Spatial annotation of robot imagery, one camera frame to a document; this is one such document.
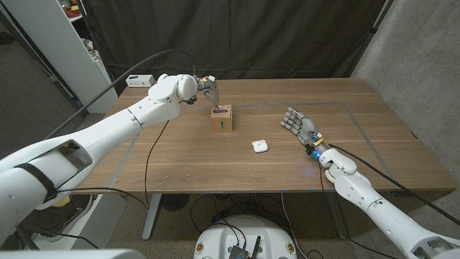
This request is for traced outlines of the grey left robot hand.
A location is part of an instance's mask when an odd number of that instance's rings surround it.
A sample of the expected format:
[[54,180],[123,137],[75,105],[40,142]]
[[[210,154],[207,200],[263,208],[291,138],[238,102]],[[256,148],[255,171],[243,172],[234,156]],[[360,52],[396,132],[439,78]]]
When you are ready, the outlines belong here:
[[213,106],[216,109],[219,109],[220,100],[216,78],[211,75],[204,76],[202,78],[198,78],[195,76],[195,80],[198,85],[198,91],[201,91],[203,95],[213,104]]

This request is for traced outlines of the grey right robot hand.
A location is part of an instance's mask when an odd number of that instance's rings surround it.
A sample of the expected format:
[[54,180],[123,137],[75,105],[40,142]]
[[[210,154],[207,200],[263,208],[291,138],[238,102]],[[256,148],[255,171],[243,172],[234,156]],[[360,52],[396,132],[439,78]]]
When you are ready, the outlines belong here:
[[312,155],[315,160],[318,160],[330,148],[323,135],[317,131],[310,118],[292,107],[287,109],[288,111],[280,124],[298,138],[308,155]]

